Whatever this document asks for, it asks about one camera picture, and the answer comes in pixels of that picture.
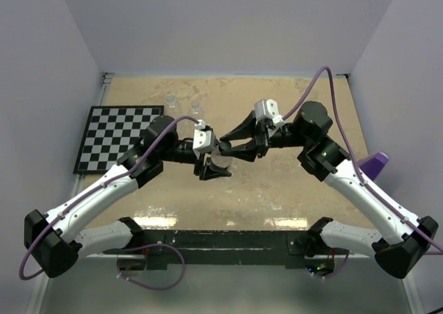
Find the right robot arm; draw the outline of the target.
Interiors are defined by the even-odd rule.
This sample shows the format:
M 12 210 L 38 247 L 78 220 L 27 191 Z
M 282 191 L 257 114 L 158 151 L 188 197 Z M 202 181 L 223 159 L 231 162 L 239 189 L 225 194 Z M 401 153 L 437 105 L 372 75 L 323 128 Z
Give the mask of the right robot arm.
M 389 275 L 403 279 L 431 246 L 439 228 L 390 198 L 327 132 L 333 121 L 320 102 L 302 104 L 286 123 L 274 100 L 261 100 L 246 119 L 221 137 L 223 156 L 253 162 L 271 148 L 302 147 L 302 168 L 343 195 L 374 226 L 345 225 L 323 217 L 307 232 L 307 256 L 341 249 L 375 259 Z

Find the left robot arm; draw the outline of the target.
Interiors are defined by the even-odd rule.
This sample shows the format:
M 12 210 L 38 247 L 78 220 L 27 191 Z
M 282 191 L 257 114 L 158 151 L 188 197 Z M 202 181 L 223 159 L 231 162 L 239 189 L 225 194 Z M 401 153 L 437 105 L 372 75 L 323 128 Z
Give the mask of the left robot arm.
M 29 258 L 38 263 L 41 273 L 54 278 L 89 255 L 114 249 L 138 252 L 143 247 L 143 231 L 133 219 L 121 218 L 92 229 L 87 225 L 157 177 L 165 161 L 193 165 L 195 175 L 203 181 L 229 176 L 226 169 L 213 165 L 208 157 L 218 145 L 213 129 L 203 120 L 190 116 L 155 118 L 133 147 L 96 182 L 46 213 L 33 210 L 26 215 L 26 254 L 19 266 L 20 279 L 38 276 L 25 274 Z

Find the small clear plastic bottle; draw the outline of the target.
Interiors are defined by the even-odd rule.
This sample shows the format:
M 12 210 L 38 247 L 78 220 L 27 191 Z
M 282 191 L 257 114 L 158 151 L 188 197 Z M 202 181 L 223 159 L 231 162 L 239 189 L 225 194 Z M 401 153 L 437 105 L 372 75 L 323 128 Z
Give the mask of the small clear plastic bottle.
M 228 169 L 233 162 L 232 157 L 222 156 L 221 152 L 219 151 L 218 148 L 216 148 L 212 151 L 210 158 L 211 158 L 212 164 L 214 164 L 217 167 L 223 168 L 223 169 Z

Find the black bottle cap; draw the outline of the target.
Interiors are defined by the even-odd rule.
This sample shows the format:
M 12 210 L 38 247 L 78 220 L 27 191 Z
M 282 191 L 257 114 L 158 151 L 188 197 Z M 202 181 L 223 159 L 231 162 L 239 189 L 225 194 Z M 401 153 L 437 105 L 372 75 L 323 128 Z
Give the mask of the black bottle cap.
M 219 143 L 220 152 L 228 151 L 231 148 L 231 143 L 229 141 L 222 141 Z

